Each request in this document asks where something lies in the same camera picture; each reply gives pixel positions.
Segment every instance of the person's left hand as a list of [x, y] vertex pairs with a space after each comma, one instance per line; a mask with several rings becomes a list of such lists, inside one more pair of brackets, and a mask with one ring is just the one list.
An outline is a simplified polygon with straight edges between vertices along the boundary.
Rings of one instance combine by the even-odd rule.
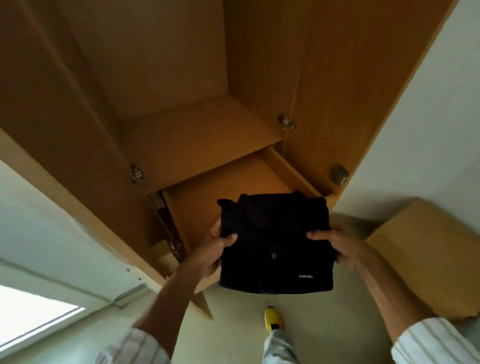
[[212, 275], [220, 265], [219, 259], [226, 246], [231, 246], [238, 238], [237, 234], [231, 234], [226, 238], [220, 238], [221, 219], [215, 222], [211, 229], [202, 239], [200, 246], [188, 257], [191, 262], [199, 264], [202, 276]]

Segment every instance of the pants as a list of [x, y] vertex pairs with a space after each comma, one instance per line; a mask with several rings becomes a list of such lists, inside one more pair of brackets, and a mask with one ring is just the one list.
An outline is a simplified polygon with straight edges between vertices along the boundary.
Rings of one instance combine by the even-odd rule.
[[300, 364], [285, 331], [272, 330], [265, 340], [263, 364]]

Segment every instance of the open drawer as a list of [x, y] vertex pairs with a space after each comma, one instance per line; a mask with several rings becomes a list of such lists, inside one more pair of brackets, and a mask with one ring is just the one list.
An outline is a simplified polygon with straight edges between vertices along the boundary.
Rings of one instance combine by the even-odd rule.
[[[183, 244], [191, 253], [220, 216], [218, 199], [237, 201], [241, 194], [284, 194], [295, 190], [307, 197], [321, 196], [273, 147], [268, 147], [168, 187], [162, 193]], [[219, 275], [217, 270], [204, 279], [197, 291], [216, 283]]]

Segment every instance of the bright window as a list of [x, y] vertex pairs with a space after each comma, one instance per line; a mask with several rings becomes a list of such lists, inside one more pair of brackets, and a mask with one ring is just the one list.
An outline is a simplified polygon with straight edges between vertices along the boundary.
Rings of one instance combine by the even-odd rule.
[[0, 286], [0, 351], [83, 310], [70, 303]]

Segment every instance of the shoe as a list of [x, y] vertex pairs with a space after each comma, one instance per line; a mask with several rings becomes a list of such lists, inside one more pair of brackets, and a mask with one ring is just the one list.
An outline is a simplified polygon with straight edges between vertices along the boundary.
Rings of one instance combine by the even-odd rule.
[[285, 321], [283, 320], [282, 314], [273, 306], [268, 306], [265, 310], [265, 326], [267, 326], [269, 334], [277, 328], [285, 331]]

